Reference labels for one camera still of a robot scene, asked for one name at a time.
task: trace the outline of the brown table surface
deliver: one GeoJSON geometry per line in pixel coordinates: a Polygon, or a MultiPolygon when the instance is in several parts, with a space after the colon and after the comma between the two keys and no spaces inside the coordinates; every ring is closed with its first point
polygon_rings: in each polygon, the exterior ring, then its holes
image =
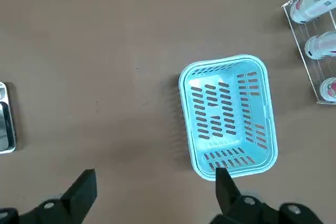
{"type": "Polygon", "coordinates": [[[335,108],[315,104],[286,1],[0,0],[0,81],[18,141],[0,156],[0,206],[28,211],[95,168],[85,223],[208,223],[215,186],[190,166],[178,75],[248,53],[269,72],[279,157],[235,182],[334,223],[335,108]]]}

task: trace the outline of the red label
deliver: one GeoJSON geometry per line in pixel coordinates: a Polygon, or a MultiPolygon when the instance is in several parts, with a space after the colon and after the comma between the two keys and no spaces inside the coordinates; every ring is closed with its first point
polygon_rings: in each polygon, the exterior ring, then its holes
{"type": "Polygon", "coordinates": [[[298,1],[296,2],[296,5],[295,5],[296,10],[299,10],[299,9],[300,9],[300,4],[301,4],[301,0],[298,0],[298,1]]]}

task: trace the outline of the basket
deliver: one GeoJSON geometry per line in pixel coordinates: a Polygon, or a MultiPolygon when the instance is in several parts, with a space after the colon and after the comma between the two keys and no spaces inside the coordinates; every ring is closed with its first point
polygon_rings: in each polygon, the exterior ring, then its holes
{"type": "Polygon", "coordinates": [[[195,62],[179,80],[194,170],[215,180],[262,173],[278,156],[267,70],[251,55],[195,62]]]}

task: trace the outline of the basket rim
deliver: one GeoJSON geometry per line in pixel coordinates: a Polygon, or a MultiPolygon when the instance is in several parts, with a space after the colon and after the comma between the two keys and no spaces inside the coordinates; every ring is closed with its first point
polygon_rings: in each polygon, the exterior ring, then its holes
{"type": "Polygon", "coordinates": [[[185,93],[185,78],[187,75],[192,71],[193,68],[199,67],[199,66],[206,66],[206,65],[213,65],[217,63],[228,63],[230,61],[237,61],[237,60],[243,60],[243,59],[249,59],[257,63],[261,70],[262,75],[265,83],[265,90],[266,90],[266,96],[268,98],[267,107],[269,111],[269,118],[271,120],[271,135],[272,135],[272,143],[271,143],[271,155],[270,158],[267,158],[265,162],[259,164],[257,167],[250,168],[246,171],[229,171],[231,177],[240,177],[240,176],[246,176],[246,175],[252,175],[252,174],[258,174],[263,173],[267,170],[269,170],[276,162],[278,158],[278,145],[277,145],[277,137],[276,137],[276,128],[275,128],[275,120],[274,120],[274,114],[272,109],[272,102],[271,102],[271,95],[270,95],[270,87],[269,87],[269,80],[268,80],[268,74],[265,64],[256,56],[242,54],[242,55],[236,55],[236,56],[228,56],[222,59],[214,59],[214,60],[203,60],[203,61],[197,61],[189,64],[187,67],[184,68],[184,70],[180,74],[179,78],[179,90],[180,90],[180,96],[182,101],[182,109],[183,114],[185,118],[185,125],[187,130],[187,138],[188,138],[188,146],[189,146],[189,152],[191,156],[191,163],[193,166],[193,169],[197,172],[198,175],[200,175],[203,179],[215,181],[216,177],[209,176],[208,174],[204,174],[196,159],[196,148],[194,146],[194,141],[192,137],[192,132],[190,129],[188,129],[188,124],[186,121],[186,117],[189,117],[188,107],[187,107],[187,100],[186,100],[186,93],[185,93]]]}

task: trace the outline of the basket slot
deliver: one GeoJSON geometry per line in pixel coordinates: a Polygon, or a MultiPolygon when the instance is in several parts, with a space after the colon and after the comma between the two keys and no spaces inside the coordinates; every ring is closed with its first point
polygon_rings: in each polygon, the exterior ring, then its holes
{"type": "Polygon", "coordinates": [[[228,100],[231,99],[231,97],[229,95],[226,95],[226,94],[221,94],[220,97],[224,98],[224,99],[228,99],[228,100]]]}
{"type": "Polygon", "coordinates": [[[195,90],[195,91],[198,91],[198,92],[201,92],[201,91],[202,91],[202,89],[197,88],[197,87],[191,87],[191,89],[192,89],[192,90],[195,90]]]}
{"type": "Polygon", "coordinates": [[[217,121],[214,121],[214,120],[211,120],[210,122],[211,122],[212,124],[221,125],[221,122],[217,122],[217,121]]]}
{"type": "Polygon", "coordinates": [[[250,156],[247,156],[247,159],[251,161],[251,163],[255,164],[256,162],[250,157],[250,156]]]}
{"type": "Polygon", "coordinates": [[[231,102],[229,102],[229,101],[225,101],[225,100],[222,100],[222,104],[226,104],[226,105],[232,105],[232,103],[231,102]]]}
{"type": "Polygon", "coordinates": [[[204,138],[204,139],[210,139],[210,137],[205,136],[205,135],[198,135],[200,138],[204,138]]]}
{"type": "Polygon", "coordinates": [[[224,160],[222,160],[222,164],[224,165],[225,168],[228,167],[224,160]]]}
{"type": "Polygon", "coordinates": [[[248,76],[255,76],[257,74],[257,72],[250,72],[250,73],[247,73],[248,76]]]}
{"type": "Polygon", "coordinates": [[[208,84],[206,84],[206,85],[204,85],[206,88],[208,88],[208,89],[213,89],[213,90],[215,90],[216,89],[216,87],[215,86],[212,86],[212,85],[208,85],[208,84]]]}
{"type": "Polygon", "coordinates": [[[264,132],[256,131],[256,133],[259,134],[259,135],[265,136],[265,133],[264,133],[264,132]]]}
{"type": "Polygon", "coordinates": [[[229,130],[227,130],[227,131],[225,131],[227,134],[231,134],[231,135],[236,135],[237,133],[235,132],[235,131],[229,131],[229,130]]]}
{"type": "Polygon", "coordinates": [[[257,127],[257,128],[259,128],[259,129],[262,129],[262,130],[265,128],[265,127],[263,127],[263,126],[260,125],[260,124],[255,124],[254,126],[257,127]]]}
{"type": "Polygon", "coordinates": [[[220,92],[223,92],[223,93],[227,93],[227,94],[230,93],[230,91],[228,89],[222,89],[222,88],[220,88],[219,90],[220,90],[220,92]]]}
{"type": "Polygon", "coordinates": [[[257,145],[258,145],[258,146],[260,146],[261,148],[263,148],[263,149],[266,149],[266,150],[267,150],[267,147],[266,147],[265,145],[263,145],[263,144],[260,144],[260,143],[257,143],[257,145]]]}
{"type": "Polygon", "coordinates": [[[196,115],[203,115],[203,116],[206,116],[206,113],[204,113],[204,112],[201,112],[201,111],[195,111],[195,114],[196,115]]]}
{"type": "Polygon", "coordinates": [[[199,100],[199,99],[193,99],[193,102],[197,102],[197,103],[200,103],[200,104],[204,103],[202,100],[199,100]]]}
{"type": "Polygon", "coordinates": [[[204,124],[204,123],[198,123],[197,126],[203,127],[203,128],[208,128],[208,125],[204,124]]]}
{"type": "Polygon", "coordinates": [[[231,113],[226,113],[226,112],[224,112],[224,113],[223,113],[223,115],[225,115],[225,116],[229,116],[229,117],[231,117],[231,118],[233,118],[233,117],[234,117],[234,115],[233,115],[233,114],[231,114],[231,113]]]}
{"type": "Polygon", "coordinates": [[[234,151],[234,153],[236,153],[237,155],[239,155],[239,152],[237,152],[236,149],[232,148],[232,150],[234,151]]]}
{"type": "Polygon", "coordinates": [[[218,106],[218,104],[212,103],[212,102],[208,102],[208,106],[210,106],[210,107],[216,107],[216,106],[218,106]]]}
{"type": "Polygon", "coordinates": [[[233,160],[234,160],[239,166],[242,165],[241,162],[240,162],[237,158],[234,158],[233,160]]]}
{"type": "Polygon", "coordinates": [[[260,136],[257,136],[256,138],[257,138],[257,140],[259,140],[259,141],[262,141],[262,142],[266,143],[266,139],[263,139],[263,138],[261,138],[260,136]]]}
{"type": "Polygon", "coordinates": [[[245,165],[248,165],[248,162],[243,157],[240,157],[240,159],[245,163],[245,165]]]}
{"type": "Polygon", "coordinates": [[[228,123],[234,123],[235,122],[235,120],[232,120],[232,119],[229,119],[229,118],[224,118],[224,121],[228,122],[228,123]]]}
{"type": "Polygon", "coordinates": [[[209,90],[206,90],[205,93],[207,94],[210,94],[210,95],[217,95],[216,92],[213,92],[213,91],[209,91],[209,90]]]}
{"type": "Polygon", "coordinates": [[[223,109],[223,110],[227,110],[227,111],[232,111],[232,110],[233,110],[232,108],[230,108],[230,107],[226,107],[226,106],[223,106],[222,109],[223,109]]]}
{"type": "Polygon", "coordinates": [[[231,124],[225,124],[225,127],[230,128],[230,129],[235,129],[236,127],[231,124]]]}
{"type": "Polygon", "coordinates": [[[230,163],[231,166],[235,167],[235,164],[232,162],[231,159],[228,159],[227,161],[230,163]]]}
{"type": "Polygon", "coordinates": [[[199,105],[194,105],[194,108],[199,110],[205,110],[205,107],[199,105]]]}
{"type": "Polygon", "coordinates": [[[217,133],[217,132],[213,132],[212,133],[214,136],[218,136],[218,137],[223,137],[223,134],[217,133]]]}
{"type": "Polygon", "coordinates": [[[198,132],[205,133],[205,134],[208,134],[208,133],[209,133],[209,131],[207,131],[207,130],[204,130],[204,129],[198,129],[197,131],[198,131],[198,132]]]}
{"type": "Polygon", "coordinates": [[[218,85],[222,86],[222,87],[229,87],[229,84],[223,83],[223,82],[219,82],[218,85]]]}
{"type": "Polygon", "coordinates": [[[202,94],[198,94],[198,93],[192,93],[191,95],[195,96],[195,97],[199,97],[199,98],[202,98],[203,95],[202,94]]]}
{"type": "Polygon", "coordinates": [[[206,99],[210,100],[210,101],[213,101],[213,102],[217,102],[218,101],[218,99],[214,98],[214,97],[207,97],[206,99]]]}
{"type": "Polygon", "coordinates": [[[221,129],[221,128],[214,127],[214,126],[213,126],[213,127],[211,127],[211,129],[212,129],[212,130],[214,130],[214,131],[222,131],[222,129],[221,129]]]}
{"type": "Polygon", "coordinates": [[[214,165],[213,165],[212,163],[209,163],[209,166],[210,166],[210,168],[211,168],[212,170],[215,170],[215,167],[214,167],[214,165]]]}
{"type": "Polygon", "coordinates": [[[206,122],[206,119],[205,118],[201,118],[201,117],[196,117],[196,120],[199,120],[199,121],[202,121],[202,122],[206,122]]]}

